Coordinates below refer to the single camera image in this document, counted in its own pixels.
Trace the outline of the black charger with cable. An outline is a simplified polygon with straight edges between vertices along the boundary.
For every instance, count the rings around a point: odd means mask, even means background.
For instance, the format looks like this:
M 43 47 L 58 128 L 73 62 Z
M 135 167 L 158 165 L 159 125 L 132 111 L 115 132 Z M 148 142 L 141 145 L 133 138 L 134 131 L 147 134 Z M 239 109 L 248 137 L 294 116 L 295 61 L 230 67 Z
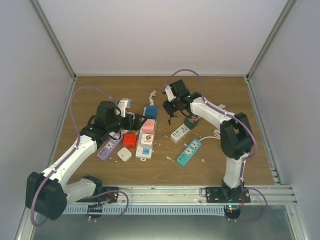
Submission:
M 178 117 L 179 117 L 178 115 L 176 115 L 176 114 L 174 114 L 174 113 L 171 113 L 171 114 L 169 115 L 168 124 L 171 125 L 172 119 L 173 119 L 173 118 L 178 118 Z

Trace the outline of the pink cube socket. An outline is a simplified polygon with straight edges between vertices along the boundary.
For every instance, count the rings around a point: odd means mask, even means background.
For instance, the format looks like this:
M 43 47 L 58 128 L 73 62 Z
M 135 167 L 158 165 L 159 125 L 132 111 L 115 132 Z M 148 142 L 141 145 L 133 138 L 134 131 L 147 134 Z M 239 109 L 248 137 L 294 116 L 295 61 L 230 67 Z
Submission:
M 142 132 L 144 134 L 155 134 L 156 121 L 154 119 L 147 119 L 146 122 L 142 125 Z

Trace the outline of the red cube socket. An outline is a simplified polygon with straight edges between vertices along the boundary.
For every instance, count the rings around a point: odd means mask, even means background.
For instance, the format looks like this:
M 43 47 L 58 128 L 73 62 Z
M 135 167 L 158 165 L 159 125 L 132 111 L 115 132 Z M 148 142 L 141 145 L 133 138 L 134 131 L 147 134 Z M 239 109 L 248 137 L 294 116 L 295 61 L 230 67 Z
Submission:
M 125 133 L 123 136 L 123 146 L 127 149 L 135 149 L 137 145 L 137 135 L 134 133 Z

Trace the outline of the dark green cube socket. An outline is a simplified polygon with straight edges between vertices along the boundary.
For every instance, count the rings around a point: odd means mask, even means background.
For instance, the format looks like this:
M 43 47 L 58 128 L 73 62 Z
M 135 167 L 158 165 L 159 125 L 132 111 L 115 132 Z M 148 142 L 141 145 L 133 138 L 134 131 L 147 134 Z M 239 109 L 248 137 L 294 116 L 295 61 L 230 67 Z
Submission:
M 199 123 L 199 116 L 198 115 L 194 115 L 194 114 L 190 114 L 189 116 L 186 116 L 184 119 L 184 125 L 192 130 L 193 128 L 195 128 Z

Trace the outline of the blue cube socket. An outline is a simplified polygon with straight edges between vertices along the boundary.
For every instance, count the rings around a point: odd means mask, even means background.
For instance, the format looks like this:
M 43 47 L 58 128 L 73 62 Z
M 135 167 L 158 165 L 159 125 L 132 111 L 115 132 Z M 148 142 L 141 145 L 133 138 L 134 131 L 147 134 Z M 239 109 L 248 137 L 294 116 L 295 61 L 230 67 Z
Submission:
M 156 120 L 157 116 L 158 116 L 158 107 L 155 105 L 148 105 L 145 108 L 145 112 L 144 115 L 148 118 L 148 119 L 152 119 L 152 120 Z

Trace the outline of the white cube socket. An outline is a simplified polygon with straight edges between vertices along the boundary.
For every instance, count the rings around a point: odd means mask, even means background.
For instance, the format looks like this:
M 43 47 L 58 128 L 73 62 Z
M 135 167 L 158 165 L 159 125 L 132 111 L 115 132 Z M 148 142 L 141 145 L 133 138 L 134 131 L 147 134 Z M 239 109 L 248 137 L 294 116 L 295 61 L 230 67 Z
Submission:
M 143 133 L 141 135 L 140 143 L 144 148 L 150 148 L 154 144 L 154 135 L 150 133 Z

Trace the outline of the small white adapter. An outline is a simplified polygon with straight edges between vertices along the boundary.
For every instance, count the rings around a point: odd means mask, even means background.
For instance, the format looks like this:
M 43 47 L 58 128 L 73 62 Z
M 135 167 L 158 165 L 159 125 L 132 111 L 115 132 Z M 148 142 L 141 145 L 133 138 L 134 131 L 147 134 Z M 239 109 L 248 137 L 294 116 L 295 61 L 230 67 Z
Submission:
M 123 161 L 123 162 L 127 162 L 131 157 L 132 157 L 132 153 L 131 151 L 126 148 L 126 147 L 122 147 L 118 152 L 117 152 L 117 156 Z

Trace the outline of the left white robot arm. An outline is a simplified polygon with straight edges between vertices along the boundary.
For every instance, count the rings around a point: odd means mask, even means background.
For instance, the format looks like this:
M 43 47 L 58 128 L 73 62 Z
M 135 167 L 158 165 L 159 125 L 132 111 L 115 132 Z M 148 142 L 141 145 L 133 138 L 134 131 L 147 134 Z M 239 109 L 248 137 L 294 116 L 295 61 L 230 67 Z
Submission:
M 72 146 L 52 165 L 42 172 L 32 172 L 26 182 L 25 206 L 30 209 L 30 219 L 38 226 L 35 213 L 45 219 L 56 220 L 66 207 L 82 200 L 102 203 L 102 181 L 85 176 L 69 184 L 69 179 L 82 163 L 95 153 L 99 147 L 114 134 L 122 130 L 138 131 L 147 121 L 147 117 L 128 112 L 131 101 L 122 99 L 118 103 L 102 101 L 96 114 L 92 115 L 87 125 L 77 134 Z

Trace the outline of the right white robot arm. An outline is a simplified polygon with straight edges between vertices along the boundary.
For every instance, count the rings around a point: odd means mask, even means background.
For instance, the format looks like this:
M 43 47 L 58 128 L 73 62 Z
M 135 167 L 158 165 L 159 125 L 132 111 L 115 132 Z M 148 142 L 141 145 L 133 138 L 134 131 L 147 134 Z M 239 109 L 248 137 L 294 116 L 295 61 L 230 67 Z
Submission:
M 220 147 L 226 156 L 226 169 L 221 183 L 221 196 L 234 202 L 244 187 L 244 169 L 252 147 L 256 145 L 247 116 L 226 111 L 211 103 L 199 92 L 190 93 L 183 80 L 166 84 L 163 107 L 172 116 L 186 110 L 206 120 L 220 131 Z

